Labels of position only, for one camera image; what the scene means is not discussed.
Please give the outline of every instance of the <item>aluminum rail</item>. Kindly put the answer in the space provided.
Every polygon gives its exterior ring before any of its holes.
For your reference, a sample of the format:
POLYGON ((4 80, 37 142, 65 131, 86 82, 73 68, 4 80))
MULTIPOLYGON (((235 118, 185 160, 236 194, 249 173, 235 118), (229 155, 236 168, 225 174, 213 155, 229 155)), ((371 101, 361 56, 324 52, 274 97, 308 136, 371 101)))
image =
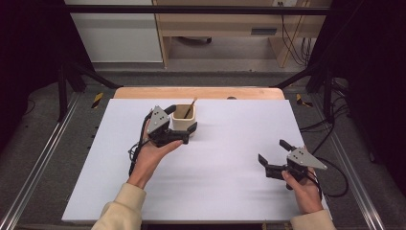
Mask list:
MULTIPOLYGON (((315 102, 317 111, 322 118, 325 118, 322 102, 320 96, 311 96, 312 101, 315 102)), ((337 134, 334 130, 331 132, 331 145, 336 150, 337 159, 342 166, 342 170, 346 173, 349 184, 352 190, 352 193, 358 203, 358 207, 360 208, 362 215, 364 216, 365 222, 368 224, 368 227, 372 230, 384 230, 385 226, 380 218, 379 214, 377 213, 370 196, 368 195, 367 190, 365 189, 364 185, 362 184, 361 178, 358 176, 354 166, 351 164, 350 159, 340 142, 337 134)))
POLYGON ((186 13, 186 14, 275 14, 275 15, 342 15, 351 9, 242 7, 242 6, 126 6, 126 5, 44 5, 47 11, 72 13, 186 13))
POLYGON ((56 124, 51 137, 48 139, 47 144, 39 155, 33 169, 30 172, 30 175, 27 177, 26 182, 17 195, 17 198, 14 200, 14 203, 11 205, 11 208, 6 215, 2 218, 0 222, 0 230, 14 229, 15 225, 17 224, 28 201, 30 200, 31 195, 35 190, 36 185, 39 182, 39 179, 41 178, 41 175, 47 167, 48 162, 51 159, 66 126, 72 118, 75 108, 78 105, 79 98, 80 93, 74 93, 69 104, 68 113, 61 122, 56 124))

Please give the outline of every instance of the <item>white cup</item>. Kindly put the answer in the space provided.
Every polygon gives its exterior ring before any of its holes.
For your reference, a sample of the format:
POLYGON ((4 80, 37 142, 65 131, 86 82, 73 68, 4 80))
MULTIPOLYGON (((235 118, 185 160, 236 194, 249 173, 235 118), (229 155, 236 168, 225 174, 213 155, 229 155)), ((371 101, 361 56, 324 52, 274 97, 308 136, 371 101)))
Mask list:
POLYGON ((196 122, 196 107, 193 105, 191 111, 188 113, 190 104, 177 104, 176 110, 171 114, 173 130, 186 131, 188 127, 196 122))

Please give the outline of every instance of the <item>wrist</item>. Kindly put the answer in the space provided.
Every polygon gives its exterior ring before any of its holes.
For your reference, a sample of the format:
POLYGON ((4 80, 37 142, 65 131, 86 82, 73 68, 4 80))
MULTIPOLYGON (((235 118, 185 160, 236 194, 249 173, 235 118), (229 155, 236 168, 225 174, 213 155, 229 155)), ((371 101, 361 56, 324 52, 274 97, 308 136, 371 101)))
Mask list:
POLYGON ((138 176, 137 173, 133 173, 128 180, 126 181, 128 184, 134 185, 140 189, 144 189, 147 184, 147 181, 143 179, 141 176, 138 176))
POLYGON ((308 204, 305 207, 300 208, 300 211, 303 215, 306 215, 306 214, 317 213, 324 209, 325 208, 323 207, 322 203, 320 203, 320 205, 319 204, 315 204, 315 205, 308 204))

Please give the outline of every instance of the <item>white cabinet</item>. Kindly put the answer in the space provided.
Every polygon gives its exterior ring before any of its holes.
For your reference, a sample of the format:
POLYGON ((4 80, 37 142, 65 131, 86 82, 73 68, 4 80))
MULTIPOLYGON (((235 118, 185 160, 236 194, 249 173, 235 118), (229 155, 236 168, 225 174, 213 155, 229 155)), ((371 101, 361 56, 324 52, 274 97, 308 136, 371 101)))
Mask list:
MULTIPOLYGON (((152 5, 150 0, 65 0, 67 5, 152 5)), ((154 14, 71 13, 92 62, 162 62, 154 14)))

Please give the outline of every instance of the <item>wooden stick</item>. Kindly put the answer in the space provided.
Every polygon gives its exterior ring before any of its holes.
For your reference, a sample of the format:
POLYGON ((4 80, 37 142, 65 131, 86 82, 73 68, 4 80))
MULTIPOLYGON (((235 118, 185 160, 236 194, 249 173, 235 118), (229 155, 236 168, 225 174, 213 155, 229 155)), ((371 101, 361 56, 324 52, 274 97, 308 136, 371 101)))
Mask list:
POLYGON ((186 119, 188 117, 189 113, 191 112, 191 110, 193 108, 194 102, 196 102, 196 100, 197 100, 197 97, 194 97, 193 102, 191 103, 191 106, 189 106, 189 109, 186 112, 185 117, 183 119, 186 119))

